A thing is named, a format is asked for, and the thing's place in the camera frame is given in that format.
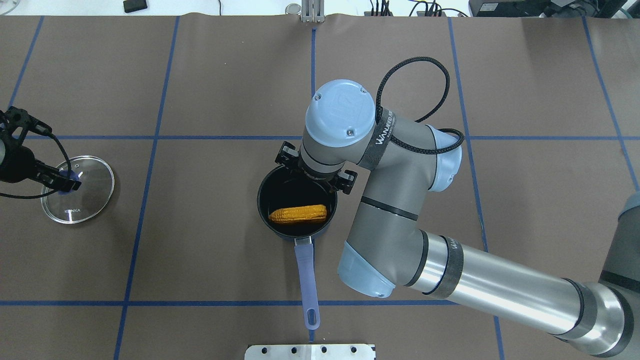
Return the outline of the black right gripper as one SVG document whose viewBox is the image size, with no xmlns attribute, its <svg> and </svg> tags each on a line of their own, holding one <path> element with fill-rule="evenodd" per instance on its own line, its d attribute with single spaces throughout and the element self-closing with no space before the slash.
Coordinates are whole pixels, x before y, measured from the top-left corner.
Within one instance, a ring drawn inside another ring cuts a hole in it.
<svg viewBox="0 0 640 360">
<path fill-rule="evenodd" d="M 308 164 L 306 162 L 298 162 L 298 168 L 306 177 L 314 182 L 324 183 L 327 186 L 334 186 L 334 178 L 341 170 L 341 165 L 322 165 L 322 164 Z"/>
</svg>

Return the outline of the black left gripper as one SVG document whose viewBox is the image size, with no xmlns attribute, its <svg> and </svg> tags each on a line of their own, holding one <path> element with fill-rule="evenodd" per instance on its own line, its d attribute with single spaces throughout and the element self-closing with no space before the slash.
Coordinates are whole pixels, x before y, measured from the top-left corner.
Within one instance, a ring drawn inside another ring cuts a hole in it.
<svg viewBox="0 0 640 360">
<path fill-rule="evenodd" d="M 76 179 L 73 171 L 66 168 L 46 166 L 25 146 L 11 149 L 5 142 L 1 143 L 0 180 L 5 183 L 19 183 L 32 180 L 41 183 L 51 191 L 69 193 L 78 191 L 82 182 Z"/>
</svg>

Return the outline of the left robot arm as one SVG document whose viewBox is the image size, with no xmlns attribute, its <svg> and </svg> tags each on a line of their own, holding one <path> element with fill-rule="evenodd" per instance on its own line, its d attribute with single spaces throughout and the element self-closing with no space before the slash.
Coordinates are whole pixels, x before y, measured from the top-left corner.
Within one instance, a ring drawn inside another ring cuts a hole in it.
<svg viewBox="0 0 640 360">
<path fill-rule="evenodd" d="M 0 179 L 3 183 L 25 180 L 39 183 L 51 192 L 78 191 L 82 182 L 70 168 L 60 170 L 38 160 L 34 152 L 13 136 L 1 137 Z"/>
</svg>

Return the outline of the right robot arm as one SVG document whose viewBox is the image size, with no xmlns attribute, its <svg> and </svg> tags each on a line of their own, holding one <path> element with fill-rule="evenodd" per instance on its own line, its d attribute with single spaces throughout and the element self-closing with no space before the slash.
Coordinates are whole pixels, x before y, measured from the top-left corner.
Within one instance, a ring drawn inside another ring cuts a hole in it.
<svg viewBox="0 0 640 360">
<path fill-rule="evenodd" d="M 370 171 L 338 267 L 370 297 L 404 287 L 487 313 L 500 357 L 639 358 L 639 194 L 614 140 L 472 136 L 400 118 L 360 84 L 311 96 L 313 180 Z"/>
</svg>

